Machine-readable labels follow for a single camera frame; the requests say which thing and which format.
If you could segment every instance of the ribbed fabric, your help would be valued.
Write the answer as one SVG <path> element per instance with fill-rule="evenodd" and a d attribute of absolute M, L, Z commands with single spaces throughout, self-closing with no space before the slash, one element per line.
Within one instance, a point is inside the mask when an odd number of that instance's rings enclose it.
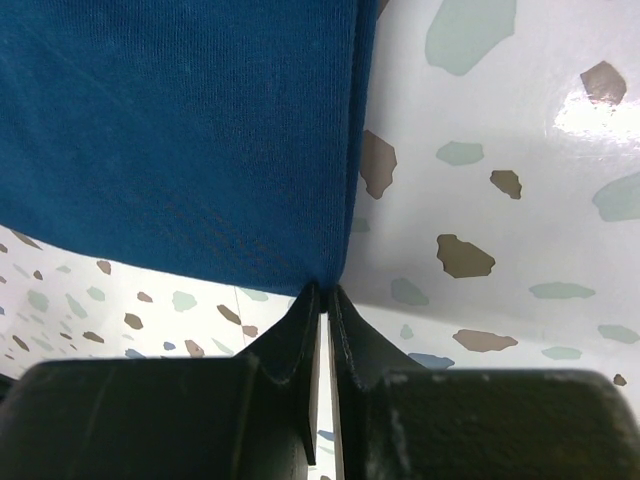
<path fill-rule="evenodd" d="M 297 294 L 335 284 L 376 0 L 0 0 L 0 223 Z"/>

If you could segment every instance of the blue cloth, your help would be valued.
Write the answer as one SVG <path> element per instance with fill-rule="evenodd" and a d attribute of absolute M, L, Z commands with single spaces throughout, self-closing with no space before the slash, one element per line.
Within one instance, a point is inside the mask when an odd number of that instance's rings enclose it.
<path fill-rule="evenodd" d="M 375 0 L 0 0 L 0 223 L 276 293 L 335 284 Z"/>

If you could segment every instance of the brown patch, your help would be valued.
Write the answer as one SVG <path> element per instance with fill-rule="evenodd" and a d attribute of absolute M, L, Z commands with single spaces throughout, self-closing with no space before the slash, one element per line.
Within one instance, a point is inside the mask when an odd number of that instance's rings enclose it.
<path fill-rule="evenodd" d="M 140 330 L 143 327 L 142 320 L 140 320 L 140 317 L 137 315 L 134 315 L 133 313 L 125 313 L 124 323 L 129 325 L 134 330 Z"/>
<path fill-rule="evenodd" d="M 378 0 L 378 17 L 377 18 L 380 18 L 380 15 L 382 15 L 382 12 L 384 12 L 384 9 L 386 8 L 388 3 L 389 3 L 389 0 Z"/>
<path fill-rule="evenodd" d="M 501 192 L 506 193 L 514 200 L 522 198 L 522 185 L 520 185 L 520 180 L 513 170 L 494 170 L 491 172 L 489 180 Z"/>
<path fill-rule="evenodd" d="M 618 105 L 627 93 L 627 84 L 622 75 L 607 62 L 600 62 L 580 74 L 589 100 L 594 105 L 607 103 Z"/>
<path fill-rule="evenodd" d="M 96 262 L 98 268 L 102 270 L 102 273 L 106 273 L 107 275 L 111 275 L 111 264 L 106 260 L 98 260 Z"/>
<path fill-rule="evenodd" d="M 226 318 L 230 322 L 235 323 L 236 325 L 242 325 L 240 317 L 233 313 L 226 305 L 218 305 L 218 311 L 224 318 Z"/>
<path fill-rule="evenodd" d="M 187 352 L 194 358 L 202 358 L 204 357 L 204 350 L 200 345 L 198 345 L 193 340 L 185 340 L 185 346 L 187 347 Z"/>
<path fill-rule="evenodd" d="M 496 264 L 491 255 L 452 234 L 438 237 L 437 257 L 453 278 L 486 277 Z"/>
<path fill-rule="evenodd" d="M 243 325 L 242 333 L 251 338 L 256 338 L 258 336 L 258 327 L 254 327 L 252 325 Z"/>
<path fill-rule="evenodd" d="M 27 346 L 27 344 L 26 344 L 26 343 L 24 343 L 24 342 L 22 341 L 22 339 L 21 339 L 20 337 L 16 337 L 16 336 L 14 335 L 14 336 L 13 336 L 13 337 L 11 337 L 11 338 L 13 338 L 13 341 L 14 341 L 14 342 L 16 342 L 16 343 L 18 344 L 18 346 L 19 346 L 21 349 L 26 350 L 27 352 L 29 351 L 29 347 Z"/>
<path fill-rule="evenodd" d="M 479 332 L 477 330 L 460 330 L 453 335 L 453 339 L 471 352 L 500 352 L 518 344 L 511 337 L 501 337 L 495 333 Z"/>
<path fill-rule="evenodd" d="M 153 298 L 144 292 L 138 292 L 138 300 L 141 302 L 153 303 Z"/>
<path fill-rule="evenodd" d="M 104 343 L 104 338 L 93 332 L 84 332 L 82 336 L 87 340 L 91 340 L 92 342 Z"/>
<path fill-rule="evenodd" d="M 384 191 L 393 183 L 393 170 L 397 165 L 395 149 L 369 130 L 365 130 L 360 175 L 367 184 L 367 193 L 380 200 Z"/>
<path fill-rule="evenodd" d="M 16 237 L 18 237 L 18 239 L 25 245 L 29 245 L 30 247 L 37 248 L 38 250 L 42 250 L 42 248 L 40 248 L 40 245 L 38 245 L 36 242 L 31 240 L 24 233 L 16 232 L 15 230 L 11 230 L 11 233 L 13 233 Z"/>
<path fill-rule="evenodd" d="M 627 384 L 627 381 L 622 375 L 620 375 L 619 373 L 616 373 L 616 376 L 613 377 L 613 383 L 615 385 L 618 385 L 619 387 L 624 387 Z"/>

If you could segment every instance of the folded blue fabric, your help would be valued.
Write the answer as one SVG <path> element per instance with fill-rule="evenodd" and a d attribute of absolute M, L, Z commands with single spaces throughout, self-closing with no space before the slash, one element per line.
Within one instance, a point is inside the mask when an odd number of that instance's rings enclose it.
<path fill-rule="evenodd" d="M 0 224 L 297 294 L 335 284 L 375 0 L 0 0 Z"/>

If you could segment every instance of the blue spot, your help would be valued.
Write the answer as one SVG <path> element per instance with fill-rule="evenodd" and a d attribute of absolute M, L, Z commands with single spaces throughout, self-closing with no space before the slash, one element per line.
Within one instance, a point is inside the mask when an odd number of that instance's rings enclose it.
<path fill-rule="evenodd" d="M 427 353 L 410 353 L 409 358 L 412 358 L 420 365 L 427 368 L 434 368 L 444 370 L 456 364 L 453 360 L 447 357 L 436 357 L 435 355 L 429 355 Z"/>
<path fill-rule="evenodd" d="M 327 432 L 326 430 L 318 430 L 318 435 L 320 435 L 322 438 L 325 438 L 331 442 L 333 442 L 333 439 L 335 438 L 333 435 L 333 432 Z"/>
<path fill-rule="evenodd" d="M 124 352 L 125 357 L 129 358 L 147 358 L 142 355 L 139 351 L 134 350 L 133 348 L 127 348 Z"/>

